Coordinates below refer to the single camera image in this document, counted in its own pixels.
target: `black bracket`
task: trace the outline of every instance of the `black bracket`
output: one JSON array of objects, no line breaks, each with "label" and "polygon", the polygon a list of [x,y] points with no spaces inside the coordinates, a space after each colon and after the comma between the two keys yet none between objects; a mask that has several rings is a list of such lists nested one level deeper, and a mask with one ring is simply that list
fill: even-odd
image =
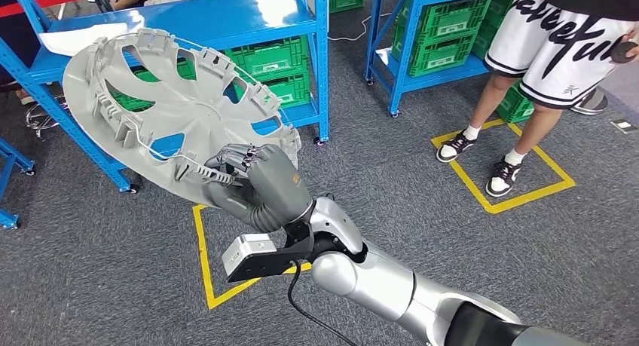
[{"label": "black bracket", "polygon": [[292,261],[308,259],[313,251],[313,233],[306,219],[285,225],[286,245],[275,252],[247,256],[228,276],[228,282],[276,276],[291,268]]}]

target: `white cable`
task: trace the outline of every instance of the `white cable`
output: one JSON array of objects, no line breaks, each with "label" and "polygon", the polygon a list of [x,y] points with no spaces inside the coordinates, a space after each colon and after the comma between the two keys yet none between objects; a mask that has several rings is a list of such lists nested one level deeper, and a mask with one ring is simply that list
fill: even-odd
[{"label": "white cable", "polygon": [[[385,17],[385,16],[390,16],[390,13],[384,13],[384,14],[380,15],[380,18]],[[355,37],[355,38],[348,38],[348,37],[330,38],[330,37],[329,37],[329,39],[330,39],[331,41],[351,41],[351,42],[355,42],[355,41],[357,41],[358,39],[360,39],[363,35],[365,35],[365,34],[366,34],[367,28],[366,28],[365,23],[366,23],[366,21],[367,21],[367,20],[370,20],[370,19],[371,19],[371,16],[368,16],[368,17],[366,17],[366,18],[362,21],[362,26],[364,26],[364,32],[360,33],[360,34],[359,34],[357,37]]]}]

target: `black and white sneaker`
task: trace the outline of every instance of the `black and white sneaker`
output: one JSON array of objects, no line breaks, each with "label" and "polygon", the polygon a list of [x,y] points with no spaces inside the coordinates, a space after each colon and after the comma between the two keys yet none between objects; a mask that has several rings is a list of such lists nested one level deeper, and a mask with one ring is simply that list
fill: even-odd
[{"label": "black and white sneaker", "polygon": [[469,140],[464,136],[463,131],[458,133],[454,139],[444,141],[442,146],[437,149],[437,160],[442,163],[450,163],[467,148],[473,146],[477,139]]},{"label": "black and white sneaker", "polygon": [[521,164],[512,165],[506,162],[506,158],[495,164],[493,175],[486,183],[486,192],[491,197],[502,197],[512,189],[517,179],[517,173],[521,170]]}]

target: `shelf caster wheel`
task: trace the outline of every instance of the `shelf caster wheel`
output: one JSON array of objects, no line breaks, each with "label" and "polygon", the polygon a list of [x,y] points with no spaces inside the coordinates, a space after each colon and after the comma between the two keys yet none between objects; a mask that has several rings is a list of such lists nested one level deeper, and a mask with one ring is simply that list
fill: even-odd
[{"label": "shelf caster wheel", "polygon": [[129,194],[138,194],[139,192],[139,185],[137,184],[131,184],[129,190],[127,190],[127,193]]}]

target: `black cable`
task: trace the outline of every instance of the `black cable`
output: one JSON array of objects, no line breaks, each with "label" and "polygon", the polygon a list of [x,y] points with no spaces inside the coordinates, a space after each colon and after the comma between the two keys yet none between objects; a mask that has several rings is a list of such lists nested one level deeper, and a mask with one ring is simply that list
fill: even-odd
[{"label": "black cable", "polygon": [[332,333],[333,335],[336,335],[337,337],[341,338],[344,342],[346,342],[347,344],[349,344],[349,346],[357,346],[357,344],[353,341],[351,341],[348,337],[342,335],[338,330],[333,329],[331,326],[325,324],[324,322],[318,320],[317,318],[315,318],[315,316],[307,313],[306,311],[302,310],[296,303],[295,301],[293,301],[293,288],[295,288],[295,285],[298,282],[299,279],[299,275],[301,273],[301,267],[298,261],[293,261],[295,263],[295,275],[293,276],[293,279],[291,280],[291,284],[289,285],[289,302],[291,302],[291,306],[293,306],[293,308],[295,310],[297,310],[297,312],[299,312],[302,316],[306,317],[307,319],[317,323],[318,325],[320,325],[321,327],[324,327],[325,329],[327,329],[328,331],[330,331],[330,333]]}]

